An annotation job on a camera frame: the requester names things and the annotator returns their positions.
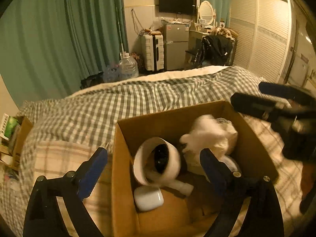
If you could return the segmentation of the white lace cloth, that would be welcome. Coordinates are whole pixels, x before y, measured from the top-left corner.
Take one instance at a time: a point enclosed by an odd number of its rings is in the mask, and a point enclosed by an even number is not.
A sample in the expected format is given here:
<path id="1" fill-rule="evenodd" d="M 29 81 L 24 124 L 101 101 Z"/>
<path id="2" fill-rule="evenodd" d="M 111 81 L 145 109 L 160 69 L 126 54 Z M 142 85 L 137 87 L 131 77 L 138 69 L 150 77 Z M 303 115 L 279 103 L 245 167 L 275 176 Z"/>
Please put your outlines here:
<path id="1" fill-rule="evenodd" d="M 181 136 L 182 152 L 199 154 L 204 148 L 210 149 L 216 158 L 233 152 L 238 140 L 238 132 L 232 122 L 212 115 L 198 117 L 189 133 Z"/>

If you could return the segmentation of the white plastic tube bottle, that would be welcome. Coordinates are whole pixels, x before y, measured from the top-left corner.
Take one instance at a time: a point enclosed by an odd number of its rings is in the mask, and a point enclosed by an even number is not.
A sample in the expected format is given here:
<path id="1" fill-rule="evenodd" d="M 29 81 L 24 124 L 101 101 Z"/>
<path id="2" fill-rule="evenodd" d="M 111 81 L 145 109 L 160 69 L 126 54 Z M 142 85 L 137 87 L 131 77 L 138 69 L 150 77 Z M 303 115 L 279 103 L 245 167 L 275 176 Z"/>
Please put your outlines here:
<path id="1" fill-rule="evenodd" d="M 148 171 L 146 173 L 146 178 L 154 185 L 175 189 L 185 196 L 190 196 L 194 189 L 194 187 L 189 183 L 184 183 L 176 179 L 163 180 L 162 175 L 155 171 Z"/>

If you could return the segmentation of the white tape roll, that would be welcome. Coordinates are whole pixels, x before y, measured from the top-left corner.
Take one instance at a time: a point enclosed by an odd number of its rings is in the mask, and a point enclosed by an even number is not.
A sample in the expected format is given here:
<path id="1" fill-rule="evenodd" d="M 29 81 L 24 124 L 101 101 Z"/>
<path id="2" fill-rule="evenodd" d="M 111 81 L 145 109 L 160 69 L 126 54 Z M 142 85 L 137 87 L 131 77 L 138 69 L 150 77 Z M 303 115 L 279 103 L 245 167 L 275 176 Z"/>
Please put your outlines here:
<path id="1" fill-rule="evenodd" d="M 134 177 L 145 186 L 169 183 L 178 177 L 180 170 L 179 151 L 160 137 L 147 139 L 134 157 Z"/>

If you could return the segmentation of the light blue earbuds case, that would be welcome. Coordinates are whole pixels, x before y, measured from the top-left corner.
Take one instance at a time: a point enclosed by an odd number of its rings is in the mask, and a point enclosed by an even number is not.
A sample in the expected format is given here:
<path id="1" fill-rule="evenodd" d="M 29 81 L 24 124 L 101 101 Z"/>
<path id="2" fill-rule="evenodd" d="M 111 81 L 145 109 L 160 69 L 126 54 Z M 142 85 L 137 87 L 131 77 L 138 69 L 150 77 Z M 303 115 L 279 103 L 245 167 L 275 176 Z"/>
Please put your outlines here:
<path id="1" fill-rule="evenodd" d="M 139 211 L 147 212 L 161 207 L 164 198 L 159 187 L 140 186 L 134 190 L 134 201 Z"/>

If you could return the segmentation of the beige plaid blanket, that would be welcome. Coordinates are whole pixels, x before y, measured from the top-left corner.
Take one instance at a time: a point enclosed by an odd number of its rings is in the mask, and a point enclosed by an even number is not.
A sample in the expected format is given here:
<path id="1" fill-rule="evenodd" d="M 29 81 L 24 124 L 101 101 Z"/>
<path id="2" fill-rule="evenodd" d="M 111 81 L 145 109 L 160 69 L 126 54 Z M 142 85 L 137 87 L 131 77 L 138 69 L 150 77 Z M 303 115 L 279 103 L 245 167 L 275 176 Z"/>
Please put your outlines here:
<path id="1" fill-rule="evenodd" d="M 199 116 L 213 114 L 232 122 L 238 132 L 232 157 L 241 169 L 237 175 L 225 167 L 222 192 L 210 179 L 187 172 L 180 175 L 181 159 L 175 143 Z M 142 172 L 147 154 L 160 143 L 170 148 L 169 164 L 160 182 L 181 178 L 193 184 L 193 193 L 179 198 L 168 189 L 164 204 L 141 212 L 133 192 L 144 185 Z M 79 236 L 101 236 L 83 200 L 90 196 L 108 154 L 98 148 L 76 171 L 61 178 L 39 176 L 33 187 L 24 223 L 24 236 L 68 236 L 57 198 L 64 199 L 70 220 Z M 201 108 L 187 107 L 121 120 L 116 125 L 113 147 L 111 206 L 114 236 L 228 236 L 245 199 L 250 200 L 240 236 L 283 236 L 285 210 L 277 188 L 286 180 L 300 183 L 302 165 L 288 159 L 282 168 L 267 152 L 252 128 L 229 103 L 215 102 Z"/>

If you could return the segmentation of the white headphones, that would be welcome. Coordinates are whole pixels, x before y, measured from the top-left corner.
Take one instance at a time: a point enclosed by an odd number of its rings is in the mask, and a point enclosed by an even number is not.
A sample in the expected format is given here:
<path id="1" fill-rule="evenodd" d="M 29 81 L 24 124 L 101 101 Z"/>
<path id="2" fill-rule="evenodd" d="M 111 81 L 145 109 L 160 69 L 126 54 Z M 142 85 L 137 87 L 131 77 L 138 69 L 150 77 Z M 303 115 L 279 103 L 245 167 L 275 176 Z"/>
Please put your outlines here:
<path id="1" fill-rule="evenodd" d="M 219 161 L 224 163 L 231 172 L 241 172 L 239 165 L 232 157 L 224 155 L 219 159 Z"/>

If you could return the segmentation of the white sliding wardrobe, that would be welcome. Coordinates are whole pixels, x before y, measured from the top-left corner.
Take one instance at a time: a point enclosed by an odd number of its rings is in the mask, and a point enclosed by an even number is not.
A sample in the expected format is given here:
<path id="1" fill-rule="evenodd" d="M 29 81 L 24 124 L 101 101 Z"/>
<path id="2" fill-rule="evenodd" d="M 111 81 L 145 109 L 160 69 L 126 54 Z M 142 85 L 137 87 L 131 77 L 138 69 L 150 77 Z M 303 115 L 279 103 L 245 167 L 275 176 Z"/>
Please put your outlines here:
<path id="1" fill-rule="evenodd" d="M 231 0 L 230 28 L 238 34 L 234 64 L 278 82 L 290 46 L 291 1 Z"/>

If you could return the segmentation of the black jacket on chair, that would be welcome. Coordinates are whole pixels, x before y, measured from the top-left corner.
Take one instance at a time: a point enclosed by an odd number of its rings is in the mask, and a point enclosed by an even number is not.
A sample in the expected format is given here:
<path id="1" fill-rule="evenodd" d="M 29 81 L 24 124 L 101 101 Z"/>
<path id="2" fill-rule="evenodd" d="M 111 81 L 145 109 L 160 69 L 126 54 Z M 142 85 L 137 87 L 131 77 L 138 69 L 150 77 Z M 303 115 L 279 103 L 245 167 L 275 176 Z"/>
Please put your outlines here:
<path id="1" fill-rule="evenodd" d="M 222 35 L 206 35 L 194 58 L 194 67 L 200 67 L 204 61 L 211 65 L 224 66 L 232 51 L 232 40 Z"/>

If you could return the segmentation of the small cardboard box with items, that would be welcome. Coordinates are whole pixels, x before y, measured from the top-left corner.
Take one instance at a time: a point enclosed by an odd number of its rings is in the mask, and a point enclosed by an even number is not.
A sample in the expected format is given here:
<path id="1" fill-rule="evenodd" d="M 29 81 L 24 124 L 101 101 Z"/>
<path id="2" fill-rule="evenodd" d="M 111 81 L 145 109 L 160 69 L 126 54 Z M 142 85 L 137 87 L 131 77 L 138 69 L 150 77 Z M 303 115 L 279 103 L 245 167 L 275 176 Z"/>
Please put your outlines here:
<path id="1" fill-rule="evenodd" d="M 18 171 L 24 142 L 33 128 L 33 124 L 27 117 L 14 118 L 18 119 L 19 125 L 14 128 L 12 136 L 8 141 L 1 138 L 1 163 Z"/>

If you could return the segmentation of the green white book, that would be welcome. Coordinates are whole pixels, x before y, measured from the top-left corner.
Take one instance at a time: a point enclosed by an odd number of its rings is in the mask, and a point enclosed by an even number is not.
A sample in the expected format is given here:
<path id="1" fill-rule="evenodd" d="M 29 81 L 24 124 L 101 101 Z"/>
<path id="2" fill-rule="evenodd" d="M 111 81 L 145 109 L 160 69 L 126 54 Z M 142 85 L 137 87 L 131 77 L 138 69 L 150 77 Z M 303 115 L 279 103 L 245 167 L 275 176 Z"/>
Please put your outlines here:
<path id="1" fill-rule="evenodd" d="M 17 118 L 11 117 L 8 114 L 4 113 L 1 120 L 1 138 L 8 141 L 14 132 L 14 128 L 19 125 Z"/>

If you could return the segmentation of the open cardboard box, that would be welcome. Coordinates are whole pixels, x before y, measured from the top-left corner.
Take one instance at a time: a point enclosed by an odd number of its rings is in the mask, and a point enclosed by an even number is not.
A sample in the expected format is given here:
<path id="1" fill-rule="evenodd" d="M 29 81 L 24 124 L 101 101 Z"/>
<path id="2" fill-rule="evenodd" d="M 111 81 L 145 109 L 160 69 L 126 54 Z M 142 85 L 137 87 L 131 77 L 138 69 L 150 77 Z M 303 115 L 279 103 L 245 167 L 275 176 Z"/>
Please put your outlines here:
<path id="1" fill-rule="evenodd" d="M 114 236 L 194 236 L 205 232 L 214 222 L 222 199 L 204 176 L 189 172 L 182 156 L 180 138 L 187 134 L 200 116 L 213 115 L 232 122 L 238 132 L 232 157 L 244 176 L 278 178 L 278 172 L 254 131 L 226 101 L 204 103 L 180 109 L 123 119 L 117 122 L 112 167 L 112 222 Z M 134 190 L 141 185 L 133 173 L 139 147 L 147 140 L 151 152 L 165 142 L 171 147 L 171 166 L 167 179 L 177 179 L 193 186 L 185 197 L 179 191 L 162 189 L 164 203 L 141 212 L 134 202 Z"/>

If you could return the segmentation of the green gingham bed sheet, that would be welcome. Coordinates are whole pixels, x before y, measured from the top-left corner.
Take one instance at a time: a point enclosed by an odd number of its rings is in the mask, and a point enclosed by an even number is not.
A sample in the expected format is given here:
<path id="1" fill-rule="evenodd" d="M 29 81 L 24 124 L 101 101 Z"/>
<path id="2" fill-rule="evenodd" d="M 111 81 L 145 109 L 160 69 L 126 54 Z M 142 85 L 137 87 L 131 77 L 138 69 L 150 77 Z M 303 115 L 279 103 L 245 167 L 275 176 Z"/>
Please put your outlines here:
<path id="1" fill-rule="evenodd" d="M 22 236 L 35 177 L 61 176 L 79 165 L 80 155 L 90 155 L 99 146 L 112 151 L 119 120 L 227 101 L 236 92 L 258 96 L 260 82 L 238 66 L 215 73 L 205 68 L 100 84 L 61 100 L 26 102 L 19 115 L 34 126 L 23 145 L 17 180 L 1 179 L 3 220 L 15 236 Z"/>

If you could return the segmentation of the oval white vanity mirror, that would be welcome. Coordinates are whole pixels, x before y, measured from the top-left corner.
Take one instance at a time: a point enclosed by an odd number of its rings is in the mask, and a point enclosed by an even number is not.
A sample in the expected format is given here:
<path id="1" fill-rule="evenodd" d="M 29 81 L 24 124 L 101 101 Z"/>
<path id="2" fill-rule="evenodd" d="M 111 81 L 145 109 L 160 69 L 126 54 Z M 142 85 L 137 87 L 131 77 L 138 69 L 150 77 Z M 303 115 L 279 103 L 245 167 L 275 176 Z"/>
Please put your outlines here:
<path id="1" fill-rule="evenodd" d="M 209 1 L 201 2 L 198 9 L 198 20 L 206 25 L 211 25 L 214 23 L 216 18 L 215 9 Z"/>

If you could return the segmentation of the silver mini fridge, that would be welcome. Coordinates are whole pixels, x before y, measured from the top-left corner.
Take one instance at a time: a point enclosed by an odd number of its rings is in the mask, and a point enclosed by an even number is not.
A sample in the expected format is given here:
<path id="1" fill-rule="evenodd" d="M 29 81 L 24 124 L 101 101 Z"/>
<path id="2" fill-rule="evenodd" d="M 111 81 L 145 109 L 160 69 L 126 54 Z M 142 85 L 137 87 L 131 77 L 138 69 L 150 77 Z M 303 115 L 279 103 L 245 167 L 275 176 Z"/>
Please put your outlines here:
<path id="1" fill-rule="evenodd" d="M 163 30 L 165 49 L 165 70 L 184 68 L 189 42 L 189 29 L 183 24 L 165 24 Z"/>

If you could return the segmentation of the white suitcase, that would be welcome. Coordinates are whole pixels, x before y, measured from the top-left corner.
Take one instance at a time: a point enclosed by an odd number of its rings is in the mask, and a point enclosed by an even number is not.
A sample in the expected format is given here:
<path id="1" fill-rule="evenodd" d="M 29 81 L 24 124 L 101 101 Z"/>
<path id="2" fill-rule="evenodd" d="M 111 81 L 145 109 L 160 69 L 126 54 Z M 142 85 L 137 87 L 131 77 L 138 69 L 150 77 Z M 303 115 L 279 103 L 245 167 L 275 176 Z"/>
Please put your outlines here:
<path id="1" fill-rule="evenodd" d="M 165 63 L 163 35 L 143 35 L 141 47 L 145 69 L 151 72 L 163 70 Z"/>

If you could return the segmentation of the large clear water jug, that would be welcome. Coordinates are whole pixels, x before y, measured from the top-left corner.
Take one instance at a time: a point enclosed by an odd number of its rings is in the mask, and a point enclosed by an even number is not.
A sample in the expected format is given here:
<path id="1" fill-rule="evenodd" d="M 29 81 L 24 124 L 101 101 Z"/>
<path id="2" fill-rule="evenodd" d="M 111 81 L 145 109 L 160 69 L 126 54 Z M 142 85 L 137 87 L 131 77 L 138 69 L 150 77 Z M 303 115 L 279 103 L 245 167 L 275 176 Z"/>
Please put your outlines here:
<path id="1" fill-rule="evenodd" d="M 120 80 L 137 78 L 139 76 L 137 61 L 125 51 L 120 58 L 118 67 Z"/>

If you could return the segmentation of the green curtain left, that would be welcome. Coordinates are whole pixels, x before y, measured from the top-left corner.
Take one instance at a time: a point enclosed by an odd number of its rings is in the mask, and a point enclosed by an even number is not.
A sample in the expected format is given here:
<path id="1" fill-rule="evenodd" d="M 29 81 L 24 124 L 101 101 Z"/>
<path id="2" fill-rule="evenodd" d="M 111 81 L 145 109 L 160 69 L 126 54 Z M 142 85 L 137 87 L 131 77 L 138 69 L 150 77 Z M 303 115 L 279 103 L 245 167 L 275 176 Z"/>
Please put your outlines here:
<path id="1" fill-rule="evenodd" d="M 13 0 L 1 16 L 1 75 L 17 106 L 61 99 L 127 50 L 123 0 Z"/>

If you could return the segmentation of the black wall television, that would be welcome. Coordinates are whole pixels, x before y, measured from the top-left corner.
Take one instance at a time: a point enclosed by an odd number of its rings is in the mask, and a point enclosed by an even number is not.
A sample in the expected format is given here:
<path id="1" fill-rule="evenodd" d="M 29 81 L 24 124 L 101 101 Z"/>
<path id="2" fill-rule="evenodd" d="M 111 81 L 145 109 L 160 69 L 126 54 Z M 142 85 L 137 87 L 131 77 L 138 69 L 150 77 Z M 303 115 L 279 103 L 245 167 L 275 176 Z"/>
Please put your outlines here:
<path id="1" fill-rule="evenodd" d="M 159 12 L 194 16 L 197 0 L 159 0 Z"/>

